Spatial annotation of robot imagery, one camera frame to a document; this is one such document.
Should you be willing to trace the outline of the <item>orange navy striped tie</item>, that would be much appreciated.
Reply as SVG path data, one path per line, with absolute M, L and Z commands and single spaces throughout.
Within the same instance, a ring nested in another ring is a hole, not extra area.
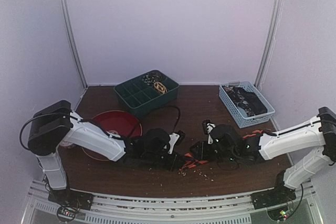
M 259 140 L 264 135 L 263 130 L 255 130 L 245 136 L 240 136 L 235 129 L 228 125 L 218 125 L 211 132 L 213 157 L 211 160 L 197 160 L 191 152 L 184 154 L 186 164 L 179 169 L 183 172 L 210 162 L 222 163 L 230 161 L 236 164 L 230 170 L 236 170 L 240 165 L 253 165 L 262 161 Z

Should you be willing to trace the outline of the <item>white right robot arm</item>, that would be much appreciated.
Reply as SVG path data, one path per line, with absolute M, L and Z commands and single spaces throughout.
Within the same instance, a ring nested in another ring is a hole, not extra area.
M 277 156 L 305 148 L 312 150 L 294 166 L 277 175 L 275 188 L 269 192 L 272 203 L 279 204 L 302 182 L 326 166 L 335 164 L 335 113 L 321 107 L 318 115 L 282 131 L 255 130 L 240 136 L 230 125 L 202 123 L 208 139 L 190 148 L 200 161 L 229 158 L 239 165 L 256 165 Z

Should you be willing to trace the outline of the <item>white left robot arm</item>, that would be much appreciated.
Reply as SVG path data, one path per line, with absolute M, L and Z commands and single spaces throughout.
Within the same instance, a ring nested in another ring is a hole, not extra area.
M 174 150 L 185 138 L 183 131 L 168 133 L 162 128 L 136 134 L 141 126 L 136 122 L 128 133 L 106 130 L 94 119 L 84 119 L 71 109 L 67 100 L 60 100 L 34 114 L 22 126 L 19 142 L 33 153 L 47 178 L 50 193 L 64 205 L 71 205 L 76 197 L 70 190 L 58 147 L 66 142 L 104 156 L 109 161 L 126 164 L 160 165 L 167 170 L 180 169 L 184 156 Z

